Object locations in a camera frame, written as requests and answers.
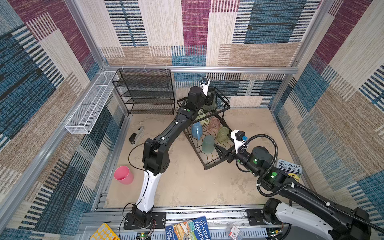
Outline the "clear green plastic cup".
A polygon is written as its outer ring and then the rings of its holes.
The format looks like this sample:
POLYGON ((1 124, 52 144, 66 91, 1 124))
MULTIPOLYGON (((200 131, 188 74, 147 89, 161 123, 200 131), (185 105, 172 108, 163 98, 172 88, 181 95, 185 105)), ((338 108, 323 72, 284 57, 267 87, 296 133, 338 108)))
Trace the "clear green plastic cup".
POLYGON ((213 111, 216 108, 216 100, 215 98, 208 98, 206 103, 203 106, 204 111, 213 111))
POLYGON ((217 141, 218 143, 225 143, 228 141, 228 134, 230 133, 229 128, 221 127, 217 133, 217 141))

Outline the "translucent teal plastic cup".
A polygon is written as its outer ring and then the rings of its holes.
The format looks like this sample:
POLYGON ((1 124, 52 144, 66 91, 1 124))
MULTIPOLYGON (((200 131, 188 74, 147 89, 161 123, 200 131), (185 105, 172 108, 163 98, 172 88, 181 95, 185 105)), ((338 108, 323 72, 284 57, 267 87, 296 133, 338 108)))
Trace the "translucent teal plastic cup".
POLYGON ((203 153, 205 154, 210 154, 214 151, 214 143, 215 143, 215 139, 213 136, 211 135, 207 135, 204 140, 203 140, 203 144, 202 144, 202 151, 203 153))

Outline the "light green ceramic mug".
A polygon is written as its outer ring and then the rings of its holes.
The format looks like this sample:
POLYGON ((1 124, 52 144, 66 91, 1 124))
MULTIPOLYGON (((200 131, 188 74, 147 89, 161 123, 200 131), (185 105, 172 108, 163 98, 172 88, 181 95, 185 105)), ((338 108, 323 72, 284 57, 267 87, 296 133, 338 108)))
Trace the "light green ceramic mug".
POLYGON ((202 111, 199 111, 199 114, 198 114, 196 120, 199 120, 199 122, 202 126, 208 125, 210 123, 210 119, 206 118, 208 115, 209 115, 208 113, 204 113, 202 111))

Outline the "clear pink plastic cup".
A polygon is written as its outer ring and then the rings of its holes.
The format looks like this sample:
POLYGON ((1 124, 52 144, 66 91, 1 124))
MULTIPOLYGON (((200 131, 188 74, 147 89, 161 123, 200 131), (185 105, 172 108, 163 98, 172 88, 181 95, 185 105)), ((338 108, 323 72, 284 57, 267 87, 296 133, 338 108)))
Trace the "clear pink plastic cup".
POLYGON ((210 124, 209 124, 209 130, 216 134, 219 131, 220 127, 221 127, 220 120, 216 117, 211 118, 210 124))

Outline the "blue speckled ceramic mug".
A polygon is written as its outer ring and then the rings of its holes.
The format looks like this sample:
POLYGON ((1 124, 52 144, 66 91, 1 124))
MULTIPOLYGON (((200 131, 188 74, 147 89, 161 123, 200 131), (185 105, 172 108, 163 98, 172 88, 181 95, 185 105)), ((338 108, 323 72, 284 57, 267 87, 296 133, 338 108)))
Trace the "blue speckled ceramic mug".
POLYGON ((191 128, 191 134, 193 138, 197 139, 198 141, 203 136, 203 126, 200 122, 194 123, 191 128))

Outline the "opaque pink plastic cup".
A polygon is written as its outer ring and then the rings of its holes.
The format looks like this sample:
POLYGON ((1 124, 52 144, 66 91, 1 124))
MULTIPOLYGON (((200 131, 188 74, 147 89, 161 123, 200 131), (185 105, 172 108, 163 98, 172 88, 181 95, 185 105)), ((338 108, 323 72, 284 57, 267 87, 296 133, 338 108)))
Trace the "opaque pink plastic cup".
POLYGON ((123 185, 130 185, 134 181, 134 175, 127 166, 118 167, 114 172, 114 178, 123 185))

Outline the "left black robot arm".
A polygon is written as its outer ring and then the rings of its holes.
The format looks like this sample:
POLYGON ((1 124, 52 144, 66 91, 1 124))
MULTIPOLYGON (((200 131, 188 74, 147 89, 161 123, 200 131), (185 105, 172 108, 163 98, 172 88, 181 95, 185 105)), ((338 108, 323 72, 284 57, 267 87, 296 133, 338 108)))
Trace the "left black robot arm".
POLYGON ((132 206, 134 223, 147 228, 153 223, 155 195, 162 174, 170 164, 169 149, 178 136, 198 117, 199 111, 210 101, 212 87, 191 87, 185 103, 178 108, 173 121, 154 139, 144 142, 144 181, 139 199, 132 206))

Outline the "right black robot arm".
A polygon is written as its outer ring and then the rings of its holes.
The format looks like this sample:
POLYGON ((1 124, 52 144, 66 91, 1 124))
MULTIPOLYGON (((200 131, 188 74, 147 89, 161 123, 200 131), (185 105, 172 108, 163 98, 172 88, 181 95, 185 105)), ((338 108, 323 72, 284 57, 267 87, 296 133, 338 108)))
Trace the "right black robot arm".
POLYGON ((268 198, 261 213, 267 224, 291 224, 327 240, 369 240, 372 230, 383 233, 365 210, 352 210, 320 196, 275 167, 278 145, 272 137, 247 138, 236 130, 232 139, 234 146, 228 150, 214 147, 221 160, 236 161, 258 178, 257 190, 268 198))

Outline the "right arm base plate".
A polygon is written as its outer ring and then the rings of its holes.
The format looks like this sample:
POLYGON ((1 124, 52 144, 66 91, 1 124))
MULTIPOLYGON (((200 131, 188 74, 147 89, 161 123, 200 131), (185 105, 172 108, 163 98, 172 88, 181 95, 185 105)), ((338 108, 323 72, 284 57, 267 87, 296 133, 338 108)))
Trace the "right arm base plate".
POLYGON ((264 219, 264 215, 262 213, 262 209, 246 209, 243 212, 243 216, 248 220, 250 226, 289 226, 288 223, 283 223, 277 219, 275 220, 266 220, 264 219))

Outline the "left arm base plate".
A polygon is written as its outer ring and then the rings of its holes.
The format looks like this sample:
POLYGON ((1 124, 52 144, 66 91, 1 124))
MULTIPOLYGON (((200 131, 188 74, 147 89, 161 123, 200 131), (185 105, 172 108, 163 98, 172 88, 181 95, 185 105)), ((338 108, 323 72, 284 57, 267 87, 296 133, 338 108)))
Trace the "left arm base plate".
POLYGON ((149 230, 151 228, 155 229, 164 229, 166 226, 166 212, 154 212, 152 213, 151 218, 147 218, 145 220, 145 224, 139 222, 138 218, 134 216, 132 213, 128 213, 126 215, 126 219, 124 220, 124 230, 138 230, 144 229, 149 230))

